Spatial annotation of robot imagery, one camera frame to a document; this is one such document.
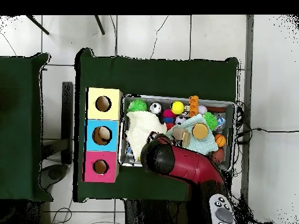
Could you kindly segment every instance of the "metal tray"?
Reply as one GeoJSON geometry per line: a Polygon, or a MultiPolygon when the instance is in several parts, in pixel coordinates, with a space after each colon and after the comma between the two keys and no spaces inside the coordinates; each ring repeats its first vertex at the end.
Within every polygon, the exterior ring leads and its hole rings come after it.
{"type": "MultiPolygon", "coordinates": [[[[129,118],[126,116],[126,110],[131,101],[141,99],[147,102],[148,106],[153,102],[161,104],[162,109],[171,107],[171,103],[178,100],[184,105],[189,105],[189,99],[174,98],[174,97],[161,97],[161,96],[147,96],[147,95],[130,95],[126,94],[121,100],[121,116],[120,119],[120,135],[119,135],[119,152],[118,161],[122,166],[142,166],[140,161],[135,162],[132,157],[128,157],[125,153],[127,141],[126,131],[129,128],[129,118]]],[[[222,134],[227,138],[227,143],[223,146],[225,159],[218,166],[221,170],[230,171],[234,164],[234,150],[235,150],[235,134],[236,134],[236,120],[237,120],[237,106],[234,102],[216,101],[216,100],[202,100],[200,104],[207,107],[224,107],[225,108],[225,128],[222,134]]]]}

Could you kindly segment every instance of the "circular hole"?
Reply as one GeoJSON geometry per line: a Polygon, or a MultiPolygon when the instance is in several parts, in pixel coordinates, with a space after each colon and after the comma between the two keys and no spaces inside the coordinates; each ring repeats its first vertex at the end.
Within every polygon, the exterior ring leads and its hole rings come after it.
{"type": "Polygon", "coordinates": [[[98,174],[104,174],[107,173],[108,171],[108,164],[104,160],[97,160],[93,165],[92,165],[93,171],[95,171],[98,174]]]}
{"type": "Polygon", "coordinates": [[[112,139],[112,131],[106,126],[96,127],[92,139],[98,145],[107,145],[112,139]]]}
{"type": "Polygon", "coordinates": [[[111,108],[111,100],[107,96],[100,96],[96,100],[96,108],[99,111],[109,111],[111,108]]]}

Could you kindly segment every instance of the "table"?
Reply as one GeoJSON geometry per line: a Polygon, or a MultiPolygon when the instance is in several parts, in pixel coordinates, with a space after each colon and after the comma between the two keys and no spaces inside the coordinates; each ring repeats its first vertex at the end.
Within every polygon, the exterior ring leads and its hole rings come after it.
{"type": "Polygon", "coordinates": [[[95,57],[83,48],[75,59],[74,201],[85,198],[129,198],[184,201],[189,185],[142,167],[121,166],[115,183],[82,182],[84,148],[85,89],[120,89],[124,94],[139,94],[234,102],[238,60],[131,59],[95,57]]]}

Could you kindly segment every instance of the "green table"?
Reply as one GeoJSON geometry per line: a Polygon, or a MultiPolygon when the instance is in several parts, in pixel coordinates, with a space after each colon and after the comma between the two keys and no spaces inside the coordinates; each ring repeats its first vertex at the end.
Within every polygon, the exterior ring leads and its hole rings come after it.
{"type": "Polygon", "coordinates": [[[0,57],[0,199],[52,201],[39,186],[40,73],[48,54],[0,57]]]}
{"type": "Polygon", "coordinates": [[[183,201],[189,185],[121,166],[115,183],[82,182],[86,87],[120,89],[124,94],[235,101],[238,61],[168,61],[94,57],[89,48],[76,56],[74,200],[129,198],[183,201]]]}

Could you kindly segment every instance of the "white cloth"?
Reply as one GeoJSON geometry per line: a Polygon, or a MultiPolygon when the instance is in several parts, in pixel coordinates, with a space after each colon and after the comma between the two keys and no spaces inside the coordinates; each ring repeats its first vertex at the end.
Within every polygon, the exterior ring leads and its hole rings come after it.
{"type": "Polygon", "coordinates": [[[143,146],[152,131],[165,134],[166,124],[160,124],[159,118],[148,111],[131,111],[127,113],[130,119],[129,129],[126,131],[135,161],[140,157],[143,146]]]}

